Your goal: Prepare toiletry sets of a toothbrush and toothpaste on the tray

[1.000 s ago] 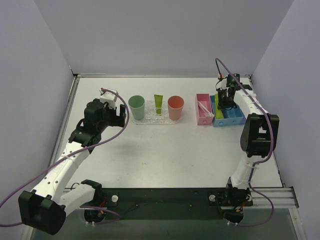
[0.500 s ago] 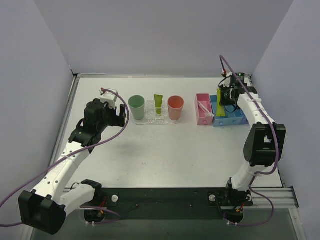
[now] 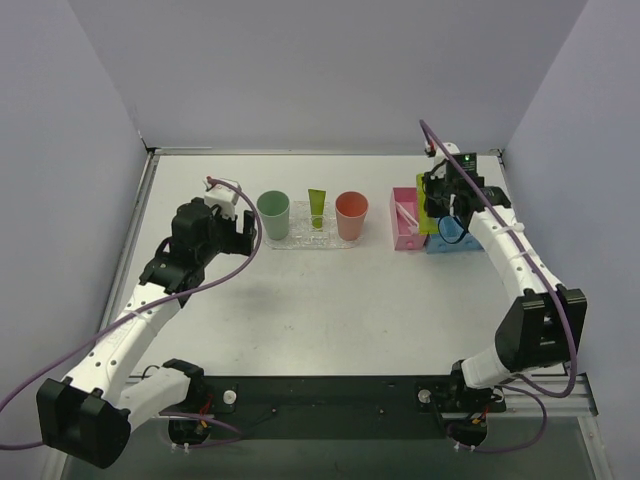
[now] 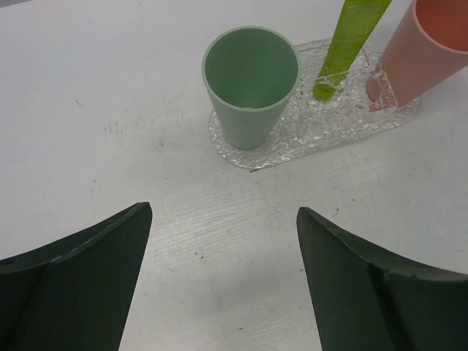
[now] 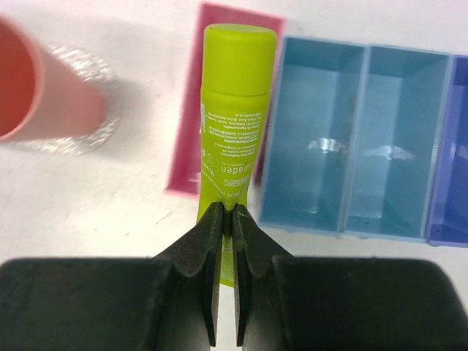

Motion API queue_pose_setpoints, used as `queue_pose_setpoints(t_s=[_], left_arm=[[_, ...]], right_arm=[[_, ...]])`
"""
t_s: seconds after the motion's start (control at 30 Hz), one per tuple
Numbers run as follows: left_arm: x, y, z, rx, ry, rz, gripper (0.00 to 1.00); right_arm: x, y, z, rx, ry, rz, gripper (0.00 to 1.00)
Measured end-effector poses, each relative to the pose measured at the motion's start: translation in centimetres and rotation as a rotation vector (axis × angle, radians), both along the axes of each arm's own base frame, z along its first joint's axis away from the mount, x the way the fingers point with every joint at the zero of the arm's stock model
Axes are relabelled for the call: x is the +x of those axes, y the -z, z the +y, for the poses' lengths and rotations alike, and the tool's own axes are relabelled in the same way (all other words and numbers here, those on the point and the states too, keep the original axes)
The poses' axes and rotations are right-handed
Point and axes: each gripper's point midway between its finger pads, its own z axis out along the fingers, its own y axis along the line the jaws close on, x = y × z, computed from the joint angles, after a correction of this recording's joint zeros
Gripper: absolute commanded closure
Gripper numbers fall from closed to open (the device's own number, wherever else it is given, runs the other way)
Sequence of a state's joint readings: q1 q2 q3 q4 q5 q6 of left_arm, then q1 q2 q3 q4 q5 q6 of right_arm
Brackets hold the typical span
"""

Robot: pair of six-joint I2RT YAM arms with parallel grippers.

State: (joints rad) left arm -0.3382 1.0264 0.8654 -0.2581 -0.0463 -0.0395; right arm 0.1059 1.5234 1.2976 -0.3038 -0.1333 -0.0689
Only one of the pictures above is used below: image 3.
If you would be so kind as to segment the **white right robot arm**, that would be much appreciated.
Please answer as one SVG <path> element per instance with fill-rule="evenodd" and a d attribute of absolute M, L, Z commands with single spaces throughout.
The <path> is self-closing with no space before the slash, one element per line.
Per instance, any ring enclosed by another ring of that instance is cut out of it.
<path fill-rule="evenodd" d="M 433 153 L 420 178 L 427 217 L 454 220 L 488 254 L 511 306 L 484 351 L 460 363 L 470 389 L 520 379 L 535 391 L 564 398 L 574 389 L 577 350 L 587 300 L 546 267 L 525 235 L 505 191 L 486 184 L 474 153 Z"/>

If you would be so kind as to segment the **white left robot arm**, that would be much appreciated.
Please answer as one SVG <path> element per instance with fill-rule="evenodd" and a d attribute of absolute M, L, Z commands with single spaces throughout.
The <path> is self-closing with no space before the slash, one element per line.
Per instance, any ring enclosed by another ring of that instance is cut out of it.
<path fill-rule="evenodd" d="M 177 407 L 193 414 L 209 401 L 202 368 L 165 362 L 150 378 L 126 382 L 162 328 L 190 297 L 207 289 L 205 269 L 219 254 L 252 260 L 262 228 L 255 207 L 227 216 L 221 203 L 194 198 L 172 219 L 171 234 L 145 265 L 121 316 L 101 331 L 86 357 L 36 394 L 42 441 L 99 468 L 110 467 L 130 435 Z"/>

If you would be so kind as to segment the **orange plastic cup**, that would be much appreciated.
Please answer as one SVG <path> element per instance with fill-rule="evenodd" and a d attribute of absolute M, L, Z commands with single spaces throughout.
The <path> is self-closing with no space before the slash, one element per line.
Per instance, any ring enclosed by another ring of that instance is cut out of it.
<path fill-rule="evenodd" d="M 338 234 L 345 241 L 355 241 L 362 233 L 369 203 L 356 191 L 340 194 L 335 201 Z"/>

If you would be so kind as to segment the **yellow toothpaste tube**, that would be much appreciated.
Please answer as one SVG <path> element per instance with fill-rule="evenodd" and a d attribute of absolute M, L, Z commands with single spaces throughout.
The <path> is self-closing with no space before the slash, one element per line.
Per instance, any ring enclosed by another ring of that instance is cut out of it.
<path fill-rule="evenodd" d="M 417 220 L 421 235 L 438 234 L 437 220 L 429 217 L 425 208 L 426 194 L 424 193 L 423 173 L 416 175 L 416 195 L 417 195 Z"/>
<path fill-rule="evenodd" d="M 324 222 L 326 191 L 319 189 L 309 189 L 308 197 L 311 214 L 311 225 L 314 229 L 321 230 L 323 228 Z"/>

